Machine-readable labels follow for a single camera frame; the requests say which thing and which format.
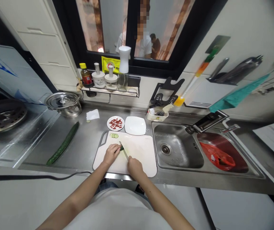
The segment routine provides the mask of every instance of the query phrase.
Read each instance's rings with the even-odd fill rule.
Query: utensil holder
[[[154,108],[155,113],[162,111],[162,109]],[[150,109],[147,111],[146,118],[152,121],[164,121],[169,116],[169,112],[165,113],[164,116],[155,116],[150,114]]]

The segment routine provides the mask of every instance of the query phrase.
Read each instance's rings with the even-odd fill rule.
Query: yellow sticker
[[[109,73],[109,66],[113,66],[114,73],[119,73],[120,60],[102,56],[102,71],[104,73]]]

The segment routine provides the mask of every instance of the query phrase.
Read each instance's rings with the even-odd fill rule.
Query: stainless steel sink
[[[157,125],[154,138],[161,168],[201,168],[204,165],[195,139],[182,127]]]
[[[197,134],[197,139],[199,142],[210,144],[218,147],[223,152],[230,155],[236,163],[232,169],[228,172],[234,173],[247,173],[248,165],[243,157],[240,155],[238,150],[231,144],[229,140],[217,133],[201,133]]]
[[[188,134],[186,126],[152,122],[157,163],[160,168],[228,174],[265,178],[260,169],[248,157],[246,151],[229,134],[221,134],[220,128],[205,133]],[[236,166],[223,171],[211,163],[200,142],[215,145],[233,157]]]

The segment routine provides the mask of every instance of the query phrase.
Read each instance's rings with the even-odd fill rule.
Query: black cable
[[[82,174],[82,173],[89,173],[91,172],[76,172],[73,173],[70,176],[59,178],[59,177],[54,177],[50,175],[38,175],[38,176],[26,176],[26,175],[0,175],[0,181],[2,180],[36,180],[36,179],[51,179],[51,180],[66,180],[69,179],[70,177],[76,175],[76,174]]]

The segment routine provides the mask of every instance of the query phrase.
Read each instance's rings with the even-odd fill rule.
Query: hand
[[[127,169],[130,175],[137,181],[139,184],[144,177],[147,177],[145,172],[143,171],[142,164],[135,158],[131,156],[128,157]]]
[[[112,165],[112,163],[115,161],[117,156],[120,153],[121,146],[118,144],[112,144],[108,147],[106,150],[103,163],[106,163],[109,167]]]

